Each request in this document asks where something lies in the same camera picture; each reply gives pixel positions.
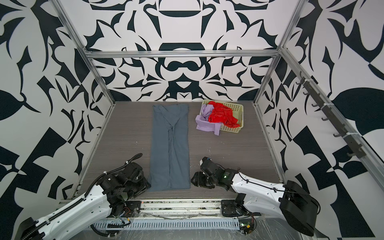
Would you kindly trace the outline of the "grey t shirt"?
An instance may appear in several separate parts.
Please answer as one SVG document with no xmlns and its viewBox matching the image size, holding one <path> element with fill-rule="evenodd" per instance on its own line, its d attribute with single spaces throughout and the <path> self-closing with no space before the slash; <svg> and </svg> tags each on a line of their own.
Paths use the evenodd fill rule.
<svg viewBox="0 0 384 240">
<path fill-rule="evenodd" d="M 150 192 L 189 189 L 189 106 L 154 105 Z"/>
</svg>

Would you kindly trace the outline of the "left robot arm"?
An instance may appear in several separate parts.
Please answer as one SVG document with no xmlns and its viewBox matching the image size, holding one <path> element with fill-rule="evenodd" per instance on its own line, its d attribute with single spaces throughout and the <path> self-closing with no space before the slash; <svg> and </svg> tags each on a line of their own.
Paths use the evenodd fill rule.
<svg viewBox="0 0 384 240">
<path fill-rule="evenodd" d="M 137 163 L 126 163 L 97 177 L 87 191 L 64 207 L 38 220 L 28 218 L 18 228 L 17 240 L 68 240 L 109 216 L 120 218 L 126 200 L 151 187 Z"/>
</svg>

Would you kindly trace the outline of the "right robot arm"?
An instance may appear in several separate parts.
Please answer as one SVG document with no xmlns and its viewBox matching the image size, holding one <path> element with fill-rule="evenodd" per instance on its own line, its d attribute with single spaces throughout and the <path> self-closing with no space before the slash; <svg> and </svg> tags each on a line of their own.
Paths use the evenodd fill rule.
<svg viewBox="0 0 384 240">
<path fill-rule="evenodd" d="M 250 233 L 256 226 L 256 216 L 268 215 L 286 221 L 297 232 L 312 237 L 315 234 L 319 202 L 293 181 L 285 184 L 257 180 L 204 157 L 201 170 L 196 172 L 191 183 L 196 187 L 214 189 L 221 187 L 236 193 L 234 200 L 222 200 L 222 215 L 227 218 L 245 217 L 248 223 L 241 224 L 242 234 Z"/>
</svg>

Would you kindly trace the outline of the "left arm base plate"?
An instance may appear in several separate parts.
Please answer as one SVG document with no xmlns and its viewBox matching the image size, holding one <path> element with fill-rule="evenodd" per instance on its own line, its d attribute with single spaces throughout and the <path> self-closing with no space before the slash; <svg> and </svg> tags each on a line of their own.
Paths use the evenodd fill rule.
<svg viewBox="0 0 384 240">
<path fill-rule="evenodd" d="M 141 205 L 142 201 L 126 201 L 120 217 L 132 218 L 138 216 L 141 212 Z"/>
</svg>

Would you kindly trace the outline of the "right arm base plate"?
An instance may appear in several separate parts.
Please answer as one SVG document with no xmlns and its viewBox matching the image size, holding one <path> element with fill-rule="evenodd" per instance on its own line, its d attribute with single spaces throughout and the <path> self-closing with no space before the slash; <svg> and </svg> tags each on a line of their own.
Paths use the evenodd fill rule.
<svg viewBox="0 0 384 240">
<path fill-rule="evenodd" d="M 221 200 L 221 214 L 227 218 L 246 215 L 246 210 L 236 200 Z"/>
</svg>

